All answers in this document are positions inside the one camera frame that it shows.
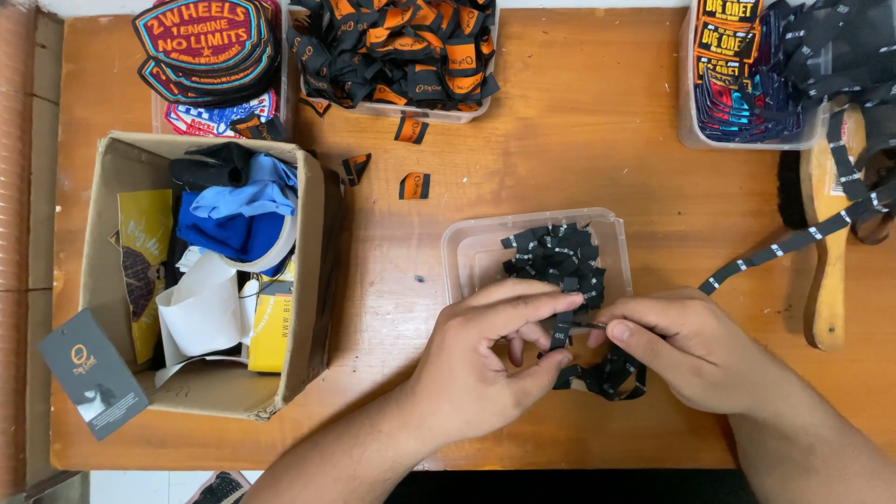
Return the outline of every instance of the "cardboard box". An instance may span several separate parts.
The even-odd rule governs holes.
[[[280,375],[261,375],[213,361],[184,366],[158,390],[154,371],[134,357],[120,251],[118,193],[174,188],[168,162],[216,138],[112,132],[99,143],[84,244],[81,303],[88,308],[149,398],[150,408],[267,421],[326,368],[327,337],[343,216],[340,178],[288,143],[239,141],[297,166],[298,239],[291,333]]]

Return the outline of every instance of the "clear plastic container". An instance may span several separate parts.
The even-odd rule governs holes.
[[[694,104],[694,16],[699,0],[692,0],[678,39],[678,140],[691,149],[759,149],[767,151],[802,151],[812,147],[825,137],[828,128],[827,105],[806,112],[803,129],[764,143],[714,142],[697,126],[697,108]],[[830,50],[822,53],[822,61],[830,66]]]
[[[492,60],[488,62],[486,74],[491,74],[495,70],[495,60],[497,60],[498,54],[500,53],[498,49],[498,18],[500,17],[500,15],[501,9],[498,7],[498,4],[495,3],[495,26],[492,26],[492,41],[495,44],[495,57],[493,57]],[[305,88],[305,80],[299,79],[299,82],[302,88],[302,92],[307,95],[308,93]],[[327,103],[327,100],[310,97],[309,99],[312,101]],[[362,114],[365,116],[419,117],[421,119],[428,119],[439,123],[463,125],[469,123],[474,118],[485,114],[486,110],[488,110],[488,104],[491,103],[491,101],[491,97],[482,100],[482,107],[474,112],[461,112],[460,110],[418,109],[417,107],[392,105],[389,103],[372,103],[370,101],[362,101],[358,104],[357,107],[353,109],[346,109],[346,111],[352,114]]]
[[[292,26],[293,16],[299,10],[294,5],[289,5],[289,0],[280,0],[280,24],[282,32],[285,34],[287,29]],[[289,45],[286,36],[280,37],[283,55],[280,58],[280,93],[277,95],[277,113],[283,127],[286,129],[287,138],[292,138],[293,127],[293,110],[296,109],[297,93],[290,92],[289,83],[295,83],[298,79],[298,66],[296,65],[296,57],[289,51]],[[174,135],[174,129],[171,124],[165,120],[165,108],[168,103],[164,101],[158,93],[152,93],[152,132],[156,134]]]
[[[461,221],[442,236],[442,263],[448,304],[469,297],[490,283],[507,278],[503,263],[515,250],[501,246],[501,239],[548,224],[590,222],[591,242],[600,247],[598,266],[604,276],[604,304],[632,295],[632,274],[622,219],[605,208],[580,208],[558,212],[525,213]]]

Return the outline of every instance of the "fingernail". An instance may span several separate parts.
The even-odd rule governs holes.
[[[624,341],[631,332],[632,328],[629,327],[628,324],[625,322],[616,322],[609,336],[613,338],[613,341],[621,342]]]

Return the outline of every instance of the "wooden table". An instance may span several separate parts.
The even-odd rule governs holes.
[[[697,285],[779,232],[775,152],[692,151],[676,138],[677,35],[684,10],[512,10],[501,15],[488,112],[433,123],[422,145],[392,140],[397,121],[300,109],[297,141],[332,167],[373,162],[347,191],[330,368],[270,423],[147,411],[96,442],[58,384],[52,457],[66,469],[263,469],[282,450],[399,383],[444,305],[440,239],[477,217],[602,206],[625,219],[634,291]],[[54,324],[78,306],[97,140],[151,131],[142,53],[126,17],[66,23],[56,214]],[[410,171],[430,199],[399,201]],[[814,251],[741,274],[715,295],[744,329],[896,454],[896,240],[849,248],[848,342],[825,354],[801,335]],[[415,275],[424,282],[416,282]],[[573,347],[584,352],[584,345]],[[580,354],[588,360],[594,355]],[[533,352],[527,359],[534,358]],[[724,418],[689,410],[656,376],[611,404],[552,392],[514,424],[429,457],[426,469],[730,467]]]

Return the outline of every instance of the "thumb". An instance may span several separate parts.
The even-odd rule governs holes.
[[[607,324],[607,338],[666,381],[698,364],[695,357],[679,351],[651,331],[628,320],[614,320]]]
[[[546,353],[531,368],[510,376],[511,389],[523,408],[532,406],[548,390],[554,388],[557,375],[572,360],[573,355],[568,350],[557,349]]]

